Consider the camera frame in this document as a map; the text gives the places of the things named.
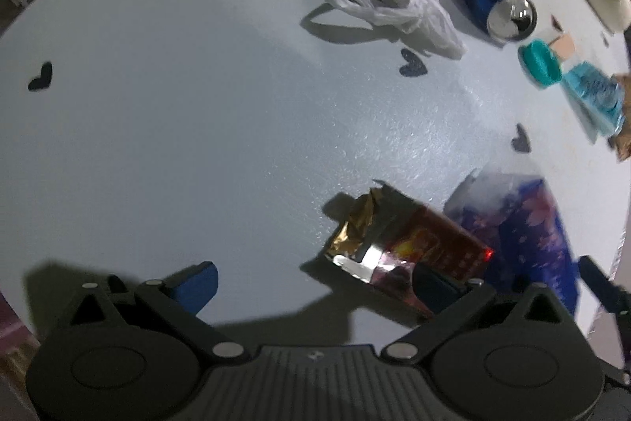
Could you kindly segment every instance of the screw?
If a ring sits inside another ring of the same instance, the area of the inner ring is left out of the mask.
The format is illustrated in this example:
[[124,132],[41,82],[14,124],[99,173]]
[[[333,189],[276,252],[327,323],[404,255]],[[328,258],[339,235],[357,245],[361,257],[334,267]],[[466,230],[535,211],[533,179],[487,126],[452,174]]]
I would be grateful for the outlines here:
[[310,358],[314,362],[316,362],[317,360],[320,360],[323,357],[324,357],[323,352],[320,352],[319,350],[311,352],[310,354],[307,355],[307,358]]
[[223,341],[213,346],[213,353],[217,357],[235,358],[245,352],[245,348],[238,342]]
[[414,344],[409,342],[393,342],[386,347],[386,355],[397,360],[408,360],[418,353]]

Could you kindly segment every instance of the blue plastic bag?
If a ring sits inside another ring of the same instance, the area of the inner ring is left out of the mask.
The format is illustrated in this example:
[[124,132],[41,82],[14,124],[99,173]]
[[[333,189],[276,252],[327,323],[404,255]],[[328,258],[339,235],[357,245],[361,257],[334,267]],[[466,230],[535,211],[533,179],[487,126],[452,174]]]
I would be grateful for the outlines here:
[[578,274],[543,178],[483,170],[454,194],[445,213],[495,251],[484,278],[498,291],[544,282],[574,314]]

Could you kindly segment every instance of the white table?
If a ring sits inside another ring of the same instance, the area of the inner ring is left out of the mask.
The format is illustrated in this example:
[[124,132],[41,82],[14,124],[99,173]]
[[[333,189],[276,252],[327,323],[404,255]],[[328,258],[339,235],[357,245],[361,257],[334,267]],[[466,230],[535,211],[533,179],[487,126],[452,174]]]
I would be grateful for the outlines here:
[[[532,1],[535,36],[554,13],[585,59],[629,69],[622,37],[605,48],[583,0]],[[24,11],[0,39],[0,290],[20,316],[33,326],[27,301],[65,299],[38,283],[46,270],[60,286],[76,270],[140,280],[212,259],[220,293],[200,316],[271,318],[231,335],[380,348],[407,331],[370,309],[390,303],[338,275],[331,293],[300,269],[336,227],[323,205],[378,178],[440,209],[472,169],[521,166],[517,122],[574,254],[611,266],[629,164],[589,141],[561,88],[526,79],[515,45],[490,45],[445,0],[469,51],[423,57],[429,73],[406,78],[392,32],[341,12],[315,22],[359,29],[301,26],[322,2],[36,0]],[[52,86],[28,92],[47,60]],[[583,291],[582,330],[596,307]]]

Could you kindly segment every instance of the snack wrapper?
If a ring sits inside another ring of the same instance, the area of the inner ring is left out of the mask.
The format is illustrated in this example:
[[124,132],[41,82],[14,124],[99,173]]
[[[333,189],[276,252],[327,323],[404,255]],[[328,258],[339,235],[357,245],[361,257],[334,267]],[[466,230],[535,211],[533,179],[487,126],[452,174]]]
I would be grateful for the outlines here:
[[611,140],[616,148],[618,160],[624,161],[631,157],[631,74],[614,75],[614,78],[625,90],[625,99],[622,104],[622,114],[625,116],[625,121],[620,133]]
[[458,283],[481,277],[493,251],[446,216],[382,183],[355,201],[325,253],[347,273],[432,317],[413,291],[415,265],[422,262]]
[[452,196],[445,213],[495,251],[484,280],[496,290],[520,292],[544,282],[574,314],[578,272],[542,177],[482,170]]

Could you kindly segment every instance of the black heart sticker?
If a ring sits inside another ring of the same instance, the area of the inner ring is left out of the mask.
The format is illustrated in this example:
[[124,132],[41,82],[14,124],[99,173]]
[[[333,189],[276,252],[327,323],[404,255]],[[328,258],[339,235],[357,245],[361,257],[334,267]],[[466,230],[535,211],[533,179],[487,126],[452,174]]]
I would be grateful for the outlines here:
[[528,134],[526,134],[526,129],[520,123],[517,124],[517,137],[513,138],[510,141],[510,144],[513,147],[515,152],[519,152],[520,154],[529,154],[532,149],[530,147],[530,140],[528,138]]
[[405,77],[419,77],[427,73],[427,67],[416,54],[409,49],[401,49],[401,56],[408,62],[403,65],[399,72]]
[[29,91],[38,91],[48,88],[52,81],[52,63],[50,61],[45,62],[42,65],[39,77],[36,77],[28,83]]

